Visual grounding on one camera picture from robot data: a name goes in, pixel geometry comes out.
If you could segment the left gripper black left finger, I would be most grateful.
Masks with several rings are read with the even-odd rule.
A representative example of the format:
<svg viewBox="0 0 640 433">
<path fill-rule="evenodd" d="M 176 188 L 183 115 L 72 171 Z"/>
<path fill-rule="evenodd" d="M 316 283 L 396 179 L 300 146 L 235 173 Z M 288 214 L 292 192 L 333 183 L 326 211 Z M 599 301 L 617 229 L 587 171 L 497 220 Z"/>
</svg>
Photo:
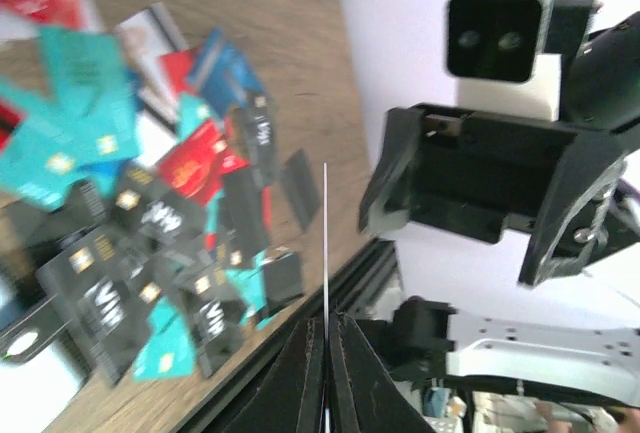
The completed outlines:
<svg viewBox="0 0 640 433">
<path fill-rule="evenodd" d="M 321 430 L 325 381 L 324 324 L 297 324 L 249 403 L 225 428 L 239 433 Z"/>
</svg>

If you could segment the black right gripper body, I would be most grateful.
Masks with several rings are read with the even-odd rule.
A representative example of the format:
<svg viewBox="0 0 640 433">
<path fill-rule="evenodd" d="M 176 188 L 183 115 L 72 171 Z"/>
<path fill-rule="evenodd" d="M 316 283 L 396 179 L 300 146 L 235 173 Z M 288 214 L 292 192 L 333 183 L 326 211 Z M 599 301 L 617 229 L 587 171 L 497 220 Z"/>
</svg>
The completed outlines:
<svg viewBox="0 0 640 433">
<path fill-rule="evenodd" d="M 410 168 L 410 218 L 495 244 L 531 233 L 564 150 L 579 131 L 561 122 L 420 103 Z"/>
</svg>

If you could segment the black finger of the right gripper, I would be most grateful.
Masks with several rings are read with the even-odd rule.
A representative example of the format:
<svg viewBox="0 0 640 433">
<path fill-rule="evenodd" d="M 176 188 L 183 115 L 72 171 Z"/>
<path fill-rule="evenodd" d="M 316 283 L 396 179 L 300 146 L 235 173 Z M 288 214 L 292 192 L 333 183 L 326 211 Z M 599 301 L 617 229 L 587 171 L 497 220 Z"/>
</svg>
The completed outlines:
<svg viewBox="0 0 640 433">
<path fill-rule="evenodd" d="M 626 156 L 616 138 L 598 132 L 581 133 L 566 147 L 538 211 L 520 284 L 577 276 L 639 242 L 639 222 L 615 202 Z"/>
<path fill-rule="evenodd" d="M 381 237 L 409 223 L 411 170 L 422 137 L 423 116 L 418 106 L 395 107 L 386 113 L 379 158 L 359 205 L 360 233 Z"/>
</svg>

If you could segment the black VIP card handled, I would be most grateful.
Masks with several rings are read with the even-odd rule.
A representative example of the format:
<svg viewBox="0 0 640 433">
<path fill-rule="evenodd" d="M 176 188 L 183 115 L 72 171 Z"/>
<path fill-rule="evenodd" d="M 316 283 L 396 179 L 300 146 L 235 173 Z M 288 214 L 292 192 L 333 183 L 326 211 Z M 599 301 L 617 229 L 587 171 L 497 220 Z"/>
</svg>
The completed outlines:
<svg viewBox="0 0 640 433">
<path fill-rule="evenodd" d="M 328 400 L 328 349 L 329 349 L 329 271 L 328 271 L 328 164 L 323 163 L 323 323 L 324 323 L 324 390 L 323 390 L 323 408 L 324 408 L 324 432 L 331 432 L 331 420 Z"/>
</svg>

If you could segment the black leather card holder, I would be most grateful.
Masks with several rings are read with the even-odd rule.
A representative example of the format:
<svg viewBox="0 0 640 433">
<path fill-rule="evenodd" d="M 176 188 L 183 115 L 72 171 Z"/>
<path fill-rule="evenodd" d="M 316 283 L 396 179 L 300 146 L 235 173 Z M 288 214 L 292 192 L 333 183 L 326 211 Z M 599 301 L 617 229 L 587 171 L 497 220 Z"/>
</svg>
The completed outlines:
<svg viewBox="0 0 640 433">
<path fill-rule="evenodd" d="M 86 383 L 55 312 L 30 310 L 1 265 L 1 430 L 42 432 Z"/>
</svg>

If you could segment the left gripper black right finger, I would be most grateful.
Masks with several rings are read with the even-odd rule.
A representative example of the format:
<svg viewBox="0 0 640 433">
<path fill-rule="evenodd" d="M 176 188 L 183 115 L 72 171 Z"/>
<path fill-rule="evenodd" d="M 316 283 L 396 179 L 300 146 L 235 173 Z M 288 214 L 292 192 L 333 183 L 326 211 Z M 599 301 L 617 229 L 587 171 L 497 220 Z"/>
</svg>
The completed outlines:
<svg viewBox="0 0 640 433">
<path fill-rule="evenodd" d="M 400 394 L 356 321 L 332 313 L 328 327 L 331 430 L 428 433 L 433 428 Z"/>
</svg>

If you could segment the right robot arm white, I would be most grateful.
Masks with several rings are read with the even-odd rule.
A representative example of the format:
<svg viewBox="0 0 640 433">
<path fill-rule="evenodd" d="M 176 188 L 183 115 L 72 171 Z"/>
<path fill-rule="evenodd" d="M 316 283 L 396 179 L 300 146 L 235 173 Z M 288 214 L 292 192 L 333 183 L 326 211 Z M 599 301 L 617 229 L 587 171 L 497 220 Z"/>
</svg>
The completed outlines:
<svg viewBox="0 0 640 433">
<path fill-rule="evenodd" d="M 394 333 L 452 378 L 556 386 L 635 407 L 639 322 L 586 269 L 639 241 L 639 19 L 570 61 L 555 122 L 420 103 L 385 118 L 359 227 L 392 237 L 411 297 Z"/>
</svg>

